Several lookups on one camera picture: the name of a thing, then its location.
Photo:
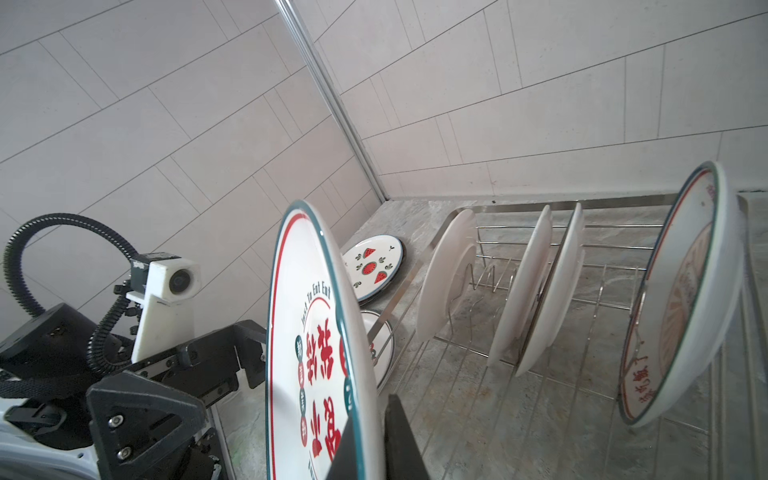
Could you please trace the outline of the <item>white plate red characters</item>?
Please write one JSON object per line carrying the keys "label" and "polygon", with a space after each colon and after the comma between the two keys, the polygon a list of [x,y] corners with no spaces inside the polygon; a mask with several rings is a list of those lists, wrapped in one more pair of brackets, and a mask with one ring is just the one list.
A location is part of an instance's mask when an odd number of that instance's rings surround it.
{"label": "white plate red characters", "polygon": [[396,340],[389,321],[383,323],[374,340],[370,342],[369,350],[373,362],[377,390],[381,392],[392,372],[395,360]]}
{"label": "white plate red characters", "polygon": [[277,236],[266,340],[266,458],[270,479],[326,479],[348,419],[358,479],[386,476],[373,363],[339,247],[305,200]]}

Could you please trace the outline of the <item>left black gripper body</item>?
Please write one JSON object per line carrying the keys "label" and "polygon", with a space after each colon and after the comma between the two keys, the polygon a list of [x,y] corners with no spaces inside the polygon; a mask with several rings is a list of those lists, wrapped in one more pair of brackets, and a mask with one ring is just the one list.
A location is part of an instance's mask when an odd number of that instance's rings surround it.
{"label": "left black gripper body", "polygon": [[119,375],[119,404],[129,408],[203,408],[266,379],[267,331],[253,320],[179,344]]}

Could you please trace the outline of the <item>white watermelon pattern plate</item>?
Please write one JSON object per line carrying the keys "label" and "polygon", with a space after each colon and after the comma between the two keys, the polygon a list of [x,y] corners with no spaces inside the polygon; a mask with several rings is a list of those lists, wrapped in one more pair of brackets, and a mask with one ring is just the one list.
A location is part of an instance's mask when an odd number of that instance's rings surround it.
{"label": "white watermelon pattern plate", "polygon": [[364,239],[342,254],[359,303],[378,295],[393,280],[405,257],[395,236],[381,234]]}

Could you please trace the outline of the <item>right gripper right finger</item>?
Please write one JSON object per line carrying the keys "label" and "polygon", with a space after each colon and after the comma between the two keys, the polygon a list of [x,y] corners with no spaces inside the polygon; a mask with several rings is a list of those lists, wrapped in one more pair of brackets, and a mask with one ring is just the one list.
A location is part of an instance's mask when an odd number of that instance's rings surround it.
{"label": "right gripper right finger", "polygon": [[428,480],[422,455],[398,395],[390,394],[384,417],[386,478]]}

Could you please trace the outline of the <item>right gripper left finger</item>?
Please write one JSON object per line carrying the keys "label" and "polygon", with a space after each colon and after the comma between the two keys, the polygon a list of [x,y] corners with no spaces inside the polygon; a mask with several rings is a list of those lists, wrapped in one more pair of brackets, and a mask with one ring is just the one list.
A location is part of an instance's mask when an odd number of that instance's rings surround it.
{"label": "right gripper left finger", "polygon": [[326,480],[357,480],[357,450],[355,421],[348,419],[341,442],[326,475]]}

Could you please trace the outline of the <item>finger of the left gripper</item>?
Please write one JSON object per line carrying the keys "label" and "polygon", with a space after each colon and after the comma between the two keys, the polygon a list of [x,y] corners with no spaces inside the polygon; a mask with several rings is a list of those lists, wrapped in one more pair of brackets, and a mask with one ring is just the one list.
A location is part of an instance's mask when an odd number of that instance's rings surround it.
{"label": "finger of the left gripper", "polygon": [[195,478],[210,472],[210,460],[193,451],[206,425],[197,397],[132,372],[90,386],[89,430],[102,479]]}

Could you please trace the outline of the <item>brown patterned plate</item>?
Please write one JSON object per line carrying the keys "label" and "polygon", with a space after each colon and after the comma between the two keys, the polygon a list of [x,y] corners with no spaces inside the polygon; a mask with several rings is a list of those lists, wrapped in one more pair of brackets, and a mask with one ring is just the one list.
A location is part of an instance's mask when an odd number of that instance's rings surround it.
{"label": "brown patterned plate", "polygon": [[522,334],[544,277],[552,233],[552,211],[551,207],[546,205],[538,218],[512,281],[488,354],[488,367],[497,364],[505,350]]}
{"label": "brown patterned plate", "polygon": [[534,315],[531,331],[516,368],[516,377],[522,376],[536,364],[544,351],[553,344],[562,327],[584,262],[584,230],[583,205],[577,203]]}

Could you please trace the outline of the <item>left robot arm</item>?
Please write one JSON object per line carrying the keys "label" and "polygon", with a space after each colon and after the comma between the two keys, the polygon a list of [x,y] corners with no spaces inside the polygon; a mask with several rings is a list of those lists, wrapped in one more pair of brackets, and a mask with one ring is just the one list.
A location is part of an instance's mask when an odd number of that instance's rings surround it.
{"label": "left robot arm", "polygon": [[265,379],[265,329],[237,322],[100,376],[95,324],[66,304],[1,344],[5,479],[225,479],[212,405]]}

